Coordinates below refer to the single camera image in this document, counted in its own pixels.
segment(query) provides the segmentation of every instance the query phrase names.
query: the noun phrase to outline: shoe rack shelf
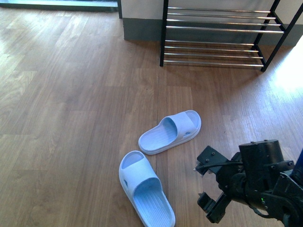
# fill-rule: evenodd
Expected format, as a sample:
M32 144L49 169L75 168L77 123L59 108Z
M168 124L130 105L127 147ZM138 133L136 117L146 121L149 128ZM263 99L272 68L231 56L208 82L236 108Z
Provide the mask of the shoe rack shelf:
M169 0L164 0L160 66L168 63L259 67L264 72L303 12L302 3L286 27L276 14L279 3L280 0L275 0L268 11L252 11L180 8L169 6ZM176 31L183 34L192 31L207 31L221 37L227 33L247 33L256 38L251 43L196 42L188 39L166 38L169 37L169 33ZM282 35L267 60L259 47L263 34Z

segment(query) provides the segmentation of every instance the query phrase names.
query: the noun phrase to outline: light blue slipper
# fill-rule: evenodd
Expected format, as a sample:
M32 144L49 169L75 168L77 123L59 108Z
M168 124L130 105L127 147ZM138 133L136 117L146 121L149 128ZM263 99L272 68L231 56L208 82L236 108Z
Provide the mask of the light blue slipper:
M146 227L173 227L175 214L151 164L140 151L131 151L121 161L120 183Z
M193 139L200 131L201 118L187 110L163 118L160 123L139 138L141 151L154 155Z

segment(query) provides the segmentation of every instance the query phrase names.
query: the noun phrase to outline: sunlight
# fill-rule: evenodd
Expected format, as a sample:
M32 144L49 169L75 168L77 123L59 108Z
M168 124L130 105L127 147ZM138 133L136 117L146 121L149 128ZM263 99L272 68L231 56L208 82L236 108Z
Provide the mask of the sunlight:
M276 69L275 86L286 93L303 89L303 36Z

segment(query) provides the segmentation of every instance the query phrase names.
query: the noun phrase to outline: baseboard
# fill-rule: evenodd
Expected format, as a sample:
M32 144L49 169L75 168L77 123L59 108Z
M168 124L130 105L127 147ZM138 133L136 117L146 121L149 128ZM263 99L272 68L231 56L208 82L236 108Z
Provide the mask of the baseboard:
M162 20L123 18L125 40L159 41L161 38ZM284 41L283 45L295 46L303 35L303 25L295 25ZM251 43L255 40L257 33L232 33L196 30L172 30L167 39L204 42L226 42L226 43ZM260 44L276 45L282 35L263 34Z

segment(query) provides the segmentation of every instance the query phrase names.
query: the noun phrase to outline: white wall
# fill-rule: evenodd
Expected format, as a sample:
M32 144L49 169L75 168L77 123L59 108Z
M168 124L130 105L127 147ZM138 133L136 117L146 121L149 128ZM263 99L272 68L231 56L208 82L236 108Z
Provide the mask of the white wall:
M206 9L269 10L273 0L170 0L170 6ZM281 0L276 13L289 24L301 0ZM121 0L124 18L162 19L163 0ZM303 25L303 15L297 24Z

